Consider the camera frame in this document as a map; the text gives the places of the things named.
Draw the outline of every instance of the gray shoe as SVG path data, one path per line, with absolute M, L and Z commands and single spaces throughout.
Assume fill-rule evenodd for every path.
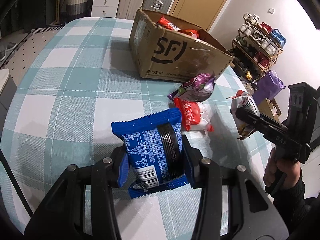
M 6 57 L 6 54 L 5 54 L 5 50 L 3 49 L 0 51 L 0 62 L 3 61 L 5 57 Z
M 9 43 L 7 44 L 7 48 L 5 49 L 5 51 L 11 51 L 11 50 L 13 50 L 15 47 L 17 47 L 17 43 L 15 43 L 15 42 L 9 42 Z

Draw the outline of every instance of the checkered tablecloth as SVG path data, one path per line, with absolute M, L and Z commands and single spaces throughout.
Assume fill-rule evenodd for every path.
M 33 211 L 71 163 L 92 165 L 122 141 L 111 122 L 128 121 L 172 106 L 167 98 L 180 84 L 146 80 L 133 64 L 132 21 L 82 18 L 68 23 L 45 46 L 25 74 L 5 121 L 1 149 Z M 261 185 L 271 144 L 258 132 L 237 139 L 231 100 L 243 85 L 228 67 L 205 103 L 214 132 L 186 133 L 191 145 L 219 165 L 243 164 Z M 113 190 L 123 239 L 190 239 L 200 189 L 184 187 L 131 200 L 127 187 Z M 29 221 L 9 177 L 0 167 L 1 191 L 12 222 L 23 231 Z M 86 232 L 90 225 L 90 187 L 86 189 Z M 224 189 L 221 233 L 227 230 Z

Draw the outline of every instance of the person's arm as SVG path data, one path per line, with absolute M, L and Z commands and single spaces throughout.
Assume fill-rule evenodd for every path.
M 263 177 L 266 186 L 270 186 L 275 181 L 275 172 L 277 168 L 287 174 L 281 189 L 272 197 L 273 204 L 277 208 L 289 234 L 291 234 L 301 223 L 308 212 L 308 207 L 304 202 L 304 183 L 302 181 L 302 170 L 300 163 L 293 163 L 288 160 L 274 161 L 275 149 L 273 148 L 268 159 L 266 171 Z

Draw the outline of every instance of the red shoe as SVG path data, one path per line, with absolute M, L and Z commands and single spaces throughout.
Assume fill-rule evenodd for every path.
M 261 23 L 261 28 L 264 30 L 267 34 L 272 32 L 272 28 L 270 25 L 266 24 L 265 22 Z
M 258 52 L 256 53 L 256 55 L 254 55 L 253 60 L 254 60 L 256 63 L 260 62 L 260 61 L 262 60 L 262 58 L 261 58 L 262 55 L 263 55 L 262 52 L 258 51 Z
M 262 69 L 265 69 L 266 67 L 268 67 L 269 63 L 270 63 L 270 59 L 268 59 L 265 55 L 262 54 L 262 56 L 260 58 L 260 62 L 258 63 L 258 65 Z

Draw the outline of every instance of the wooden door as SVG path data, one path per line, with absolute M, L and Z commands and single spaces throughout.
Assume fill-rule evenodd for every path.
M 209 29 L 225 0 L 175 0 L 170 12 L 173 16 Z

